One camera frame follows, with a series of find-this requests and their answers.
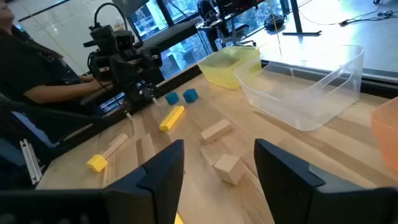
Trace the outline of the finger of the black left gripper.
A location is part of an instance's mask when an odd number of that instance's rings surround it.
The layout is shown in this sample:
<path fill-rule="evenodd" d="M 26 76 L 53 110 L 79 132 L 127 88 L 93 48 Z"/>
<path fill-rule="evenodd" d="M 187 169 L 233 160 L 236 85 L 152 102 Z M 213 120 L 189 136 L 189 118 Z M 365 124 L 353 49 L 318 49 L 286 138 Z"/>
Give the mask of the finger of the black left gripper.
<path fill-rule="evenodd" d="M 157 101 L 154 93 L 156 91 L 157 87 L 154 84 L 151 83 L 143 83 L 141 85 L 141 90 L 140 90 L 140 94 L 142 95 L 142 97 L 146 100 L 152 100 L 152 102 L 156 105 L 159 106 L 159 102 Z"/>
<path fill-rule="evenodd" d="M 132 115 L 137 109 L 137 104 L 141 100 L 141 95 L 139 89 L 135 83 L 128 83 L 124 87 L 125 97 L 127 99 L 127 106 L 125 109 L 125 114 L 127 118 L 132 121 Z"/>

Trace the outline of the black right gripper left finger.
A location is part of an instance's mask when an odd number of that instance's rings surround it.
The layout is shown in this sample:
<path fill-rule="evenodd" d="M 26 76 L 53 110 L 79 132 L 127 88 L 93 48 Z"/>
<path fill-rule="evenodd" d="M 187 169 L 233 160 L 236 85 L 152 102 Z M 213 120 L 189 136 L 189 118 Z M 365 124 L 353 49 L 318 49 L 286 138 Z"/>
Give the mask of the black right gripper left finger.
<path fill-rule="evenodd" d="M 178 139 L 105 188 L 106 224 L 174 224 L 183 183 Z"/>

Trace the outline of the blue cube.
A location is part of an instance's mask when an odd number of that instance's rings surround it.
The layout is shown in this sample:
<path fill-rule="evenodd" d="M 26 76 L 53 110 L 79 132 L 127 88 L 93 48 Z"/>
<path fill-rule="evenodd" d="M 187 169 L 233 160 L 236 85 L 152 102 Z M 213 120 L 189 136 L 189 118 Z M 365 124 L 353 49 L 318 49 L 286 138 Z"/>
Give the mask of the blue cube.
<path fill-rule="evenodd" d="M 198 99 L 198 93 L 194 88 L 187 89 L 183 93 L 183 97 L 187 103 L 194 103 Z"/>
<path fill-rule="evenodd" d="M 174 91 L 171 91 L 165 95 L 165 99 L 169 105 L 175 105 L 180 101 L 178 94 Z"/>

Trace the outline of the long yellow block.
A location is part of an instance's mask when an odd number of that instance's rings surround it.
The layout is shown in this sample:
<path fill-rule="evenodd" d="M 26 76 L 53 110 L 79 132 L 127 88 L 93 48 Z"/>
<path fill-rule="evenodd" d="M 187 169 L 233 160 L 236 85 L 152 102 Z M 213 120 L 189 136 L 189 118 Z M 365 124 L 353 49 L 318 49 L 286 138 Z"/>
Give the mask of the long yellow block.
<path fill-rule="evenodd" d="M 184 111 L 185 111 L 184 106 L 176 106 L 176 107 L 174 107 L 171 110 L 171 112 L 165 117 L 165 119 L 160 123 L 159 129 L 161 131 L 170 130 Z"/>

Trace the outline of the long natural wood plank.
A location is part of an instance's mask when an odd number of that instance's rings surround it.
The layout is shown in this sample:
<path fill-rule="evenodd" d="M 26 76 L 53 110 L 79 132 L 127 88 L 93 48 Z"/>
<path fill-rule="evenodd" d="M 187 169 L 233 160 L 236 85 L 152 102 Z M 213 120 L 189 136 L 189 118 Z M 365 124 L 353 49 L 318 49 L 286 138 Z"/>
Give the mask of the long natural wood plank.
<path fill-rule="evenodd" d="M 102 156 L 107 159 L 119 146 L 121 146 L 128 139 L 127 134 L 121 133 L 116 136 L 110 143 L 107 150 L 102 153 Z"/>

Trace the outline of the yellow cube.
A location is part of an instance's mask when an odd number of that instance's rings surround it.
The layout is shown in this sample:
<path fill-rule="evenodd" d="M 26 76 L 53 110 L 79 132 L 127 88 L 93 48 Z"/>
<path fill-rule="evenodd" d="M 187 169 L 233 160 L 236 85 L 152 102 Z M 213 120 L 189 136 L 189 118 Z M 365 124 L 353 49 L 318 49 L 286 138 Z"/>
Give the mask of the yellow cube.
<path fill-rule="evenodd" d="M 99 173 L 108 165 L 108 162 L 103 155 L 95 154 L 86 164 L 93 172 Z"/>

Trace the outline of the natural wood cube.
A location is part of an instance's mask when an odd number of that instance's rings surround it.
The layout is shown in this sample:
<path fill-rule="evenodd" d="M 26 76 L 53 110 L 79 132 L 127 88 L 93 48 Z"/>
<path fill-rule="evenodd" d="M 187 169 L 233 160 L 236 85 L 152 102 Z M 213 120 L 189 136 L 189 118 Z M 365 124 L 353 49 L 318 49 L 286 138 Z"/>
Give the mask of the natural wood cube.
<path fill-rule="evenodd" d="M 223 154 L 213 165 L 217 176 L 224 182 L 237 185 L 245 173 L 243 162 L 240 158 Z"/>

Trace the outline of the grey desk top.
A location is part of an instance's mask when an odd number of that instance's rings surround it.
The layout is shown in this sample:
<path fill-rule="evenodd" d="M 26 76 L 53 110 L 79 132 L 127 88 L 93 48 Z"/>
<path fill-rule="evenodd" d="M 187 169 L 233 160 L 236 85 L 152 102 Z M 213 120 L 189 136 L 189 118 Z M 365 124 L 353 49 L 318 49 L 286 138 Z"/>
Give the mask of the grey desk top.
<path fill-rule="evenodd" d="M 166 28 L 148 39 L 143 40 L 143 46 L 140 47 L 139 50 L 157 47 L 160 52 L 163 52 L 181 41 L 197 34 L 196 24 L 199 22 L 201 22 L 201 19 L 196 17 L 187 22 L 175 24 L 172 27 Z"/>

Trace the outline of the natural wood rectangular block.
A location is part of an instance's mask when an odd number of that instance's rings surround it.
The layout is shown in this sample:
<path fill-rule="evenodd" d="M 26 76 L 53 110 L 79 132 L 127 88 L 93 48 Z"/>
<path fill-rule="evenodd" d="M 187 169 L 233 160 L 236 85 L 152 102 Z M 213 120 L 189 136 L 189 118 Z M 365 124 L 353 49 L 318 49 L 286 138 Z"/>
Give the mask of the natural wood rectangular block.
<path fill-rule="evenodd" d="M 201 136 L 204 142 L 208 144 L 222 137 L 224 134 L 231 131 L 232 128 L 233 127 L 231 123 L 228 120 L 223 119 L 216 124 L 210 126 L 206 130 L 202 131 Z"/>

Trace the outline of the yellow translucent plastic bin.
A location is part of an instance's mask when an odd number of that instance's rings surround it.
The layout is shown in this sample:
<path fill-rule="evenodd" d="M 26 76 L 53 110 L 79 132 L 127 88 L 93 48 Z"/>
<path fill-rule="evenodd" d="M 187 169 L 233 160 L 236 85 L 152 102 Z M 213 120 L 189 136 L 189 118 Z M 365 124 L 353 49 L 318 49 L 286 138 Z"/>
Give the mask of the yellow translucent plastic bin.
<path fill-rule="evenodd" d="M 253 74 L 262 68 L 257 47 L 225 47 L 198 63 L 205 78 L 213 84 L 235 90 L 239 88 L 235 72 Z"/>

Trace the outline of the clear plastic bin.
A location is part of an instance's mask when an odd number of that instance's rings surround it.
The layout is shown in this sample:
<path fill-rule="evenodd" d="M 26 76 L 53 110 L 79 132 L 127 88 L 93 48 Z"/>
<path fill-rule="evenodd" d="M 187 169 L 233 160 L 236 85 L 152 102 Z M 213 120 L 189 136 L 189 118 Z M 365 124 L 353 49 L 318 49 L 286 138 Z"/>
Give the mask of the clear plastic bin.
<path fill-rule="evenodd" d="M 253 107 L 313 131 L 359 100 L 364 50 L 358 45 L 300 46 L 262 65 L 256 57 L 234 74 Z"/>

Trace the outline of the person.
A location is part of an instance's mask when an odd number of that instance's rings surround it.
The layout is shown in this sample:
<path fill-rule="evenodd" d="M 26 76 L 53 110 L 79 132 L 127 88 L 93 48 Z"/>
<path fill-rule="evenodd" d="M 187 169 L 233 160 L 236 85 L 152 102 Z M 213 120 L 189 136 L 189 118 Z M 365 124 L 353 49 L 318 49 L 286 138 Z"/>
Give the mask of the person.
<path fill-rule="evenodd" d="M 57 110 L 74 110 L 81 99 L 109 82 L 77 75 L 58 52 L 23 34 L 0 0 L 0 93 L 10 100 Z"/>

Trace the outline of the orange translucent plastic bin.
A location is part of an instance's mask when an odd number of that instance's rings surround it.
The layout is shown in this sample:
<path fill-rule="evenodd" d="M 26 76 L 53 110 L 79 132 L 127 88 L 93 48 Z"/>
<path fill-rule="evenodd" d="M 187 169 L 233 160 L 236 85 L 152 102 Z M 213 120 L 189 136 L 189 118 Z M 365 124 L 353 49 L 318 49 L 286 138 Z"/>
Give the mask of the orange translucent plastic bin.
<path fill-rule="evenodd" d="M 373 109 L 371 129 L 386 166 L 398 172 L 398 96 Z"/>

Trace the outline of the silver aluminium extrusion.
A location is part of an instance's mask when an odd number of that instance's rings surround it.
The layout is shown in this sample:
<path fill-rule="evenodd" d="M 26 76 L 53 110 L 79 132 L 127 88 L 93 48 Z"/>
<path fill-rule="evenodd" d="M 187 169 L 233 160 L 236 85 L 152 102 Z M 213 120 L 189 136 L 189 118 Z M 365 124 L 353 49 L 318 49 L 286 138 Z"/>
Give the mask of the silver aluminium extrusion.
<path fill-rule="evenodd" d="M 22 153 L 24 155 L 25 163 L 29 171 L 30 179 L 33 185 L 40 182 L 42 178 L 42 171 L 39 166 L 39 161 L 35 155 L 34 148 L 27 139 L 19 141 Z"/>

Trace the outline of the black bag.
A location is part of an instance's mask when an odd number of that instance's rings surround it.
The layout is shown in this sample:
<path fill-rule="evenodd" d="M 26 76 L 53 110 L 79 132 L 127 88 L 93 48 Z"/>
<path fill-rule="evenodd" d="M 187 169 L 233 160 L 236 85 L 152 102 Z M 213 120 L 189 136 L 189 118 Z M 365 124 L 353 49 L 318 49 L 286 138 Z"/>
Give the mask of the black bag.
<path fill-rule="evenodd" d="M 284 25 L 286 16 L 271 14 L 264 21 L 264 27 L 268 31 L 276 31 Z"/>

